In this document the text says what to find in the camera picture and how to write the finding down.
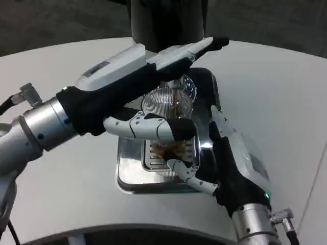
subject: white round table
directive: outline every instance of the white round table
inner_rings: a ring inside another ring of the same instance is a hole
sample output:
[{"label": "white round table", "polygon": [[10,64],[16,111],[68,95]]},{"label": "white round table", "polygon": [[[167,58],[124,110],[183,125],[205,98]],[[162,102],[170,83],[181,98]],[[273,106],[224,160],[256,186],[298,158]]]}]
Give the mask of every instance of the white round table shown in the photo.
[{"label": "white round table", "polygon": [[[131,45],[131,38],[103,39],[1,57],[0,98],[4,101],[31,82],[46,101],[74,85],[93,65]],[[291,207],[298,228],[327,140],[327,60],[232,41],[194,66],[208,68],[216,76],[223,113],[263,152],[273,209]],[[0,120],[10,123],[28,108],[28,103],[20,104]],[[122,223],[174,225],[235,237],[224,207],[202,193],[122,193],[115,182],[116,147],[115,136],[85,135],[28,164],[17,179],[11,214],[22,243]],[[14,244],[8,229],[1,244]]]}]

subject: black cable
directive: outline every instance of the black cable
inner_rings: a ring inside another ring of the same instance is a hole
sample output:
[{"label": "black cable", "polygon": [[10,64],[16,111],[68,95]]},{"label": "black cable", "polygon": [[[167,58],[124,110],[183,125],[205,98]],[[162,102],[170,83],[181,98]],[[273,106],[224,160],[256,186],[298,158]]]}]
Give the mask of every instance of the black cable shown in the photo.
[{"label": "black cable", "polygon": [[295,231],[286,232],[286,235],[287,235],[289,241],[291,242],[291,245],[299,245],[300,244],[300,242],[297,239],[297,235],[296,235]]},{"label": "black cable", "polygon": [[5,100],[5,102],[0,105],[0,116],[4,114],[10,107],[13,107],[15,104],[12,102],[11,98],[13,96],[10,96],[8,99]]},{"label": "black cable", "polygon": [[8,222],[8,228],[9,228],[11,234],[12,234],[12,237],[14,238],[14,241],[15,241],[16,245],[20,245],[18,236],[17,236],[16,231],[15,231],[15,229],[14,229],[14,227],[13,227],[13,225],[12,225],[12,223],[11,223],[10,220]]}]

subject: robotic hand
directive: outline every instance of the robotic hand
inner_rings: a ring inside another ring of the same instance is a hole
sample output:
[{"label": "robotic hand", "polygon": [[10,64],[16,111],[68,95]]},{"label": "robotic hand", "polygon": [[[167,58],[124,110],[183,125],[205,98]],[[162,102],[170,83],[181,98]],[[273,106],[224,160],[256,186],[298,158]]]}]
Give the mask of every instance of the robotic hand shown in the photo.
[{"label": "robotic hand", "polygon": [[205,192],[225,206],[239,244],[281,244],[274,225],[283,223],[291,244],[299,244],[290,209],[271,213],[269,177],[254,142],[234,129],[223,114],[212,106],[209,135],[211,156],[217,171],[201,173],[210,182],[197,178],[201,169],[176,155],[165,155],[168,166],[198,191]]},{"label": "robotic hand", "polygon": [[136,44],[92,67],[76,86],[63,88],[44,103],[31,84],[9,97],[0,106],[0,115],[25,100],[33,109],[11,124],[0,124],[0,237],[9,222],[16,178],[44,150],[50,151],[76,135],[97,136],[105,131],[138,139],[194,137],[196,128],[189,119],[144,116],[141,111],[124,106],[162,81],[180,81],[198,58],[227,44],[226,38],[204,38],[197,43],[170,47],[148,60],[145,46]]}]

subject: drip tray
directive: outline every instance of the drip tray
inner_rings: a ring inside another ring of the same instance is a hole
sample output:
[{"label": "drip tray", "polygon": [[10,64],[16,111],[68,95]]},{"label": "drip tray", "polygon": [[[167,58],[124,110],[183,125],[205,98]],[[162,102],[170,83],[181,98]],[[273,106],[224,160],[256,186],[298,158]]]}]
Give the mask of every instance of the drip tray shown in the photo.
[{"label": "drip tray", "polygon": [[160,167],[157,164],[155,169],[150,161],[146,164],[144,161],[146,145],[145,140],[119,137],[116,177],[118,186],[123,192],[131,194],[195,192],[174,172],[170,171],[164,162]]},{"label": "drip tray", "polygon": [[[182,154],[178,154],[178,156],[188,162],[195,161],[195,139],[189,139],[185,141],[185,150]],[[166,176],[166,177],[173,177],[176,176],[174,172],[170,170],[168,165],[166,164],[165,160],[158,156],[155,153],[153,148],[154,143],[150,140],[144,141],[144,157],[142,158],[143,168],[146,171],[150,172],[157,172],[159,175]]]}]

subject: glass cup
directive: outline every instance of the glass cup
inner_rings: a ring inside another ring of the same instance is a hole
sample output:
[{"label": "glass cup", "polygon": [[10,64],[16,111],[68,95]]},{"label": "glass cup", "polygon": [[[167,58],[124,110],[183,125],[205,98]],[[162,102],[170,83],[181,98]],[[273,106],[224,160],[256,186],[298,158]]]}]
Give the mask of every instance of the glass cup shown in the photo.
[{"label": "glass cup", "polygon": [[[147,115],[153,113],[164,118],[190,118],[193,105],[189,95],[180,89],[161,87],[149,92],[142,101],[142,110]],[[158,156],[166,151],[184,153],[185,142],[151,140],[151,147]]]}]

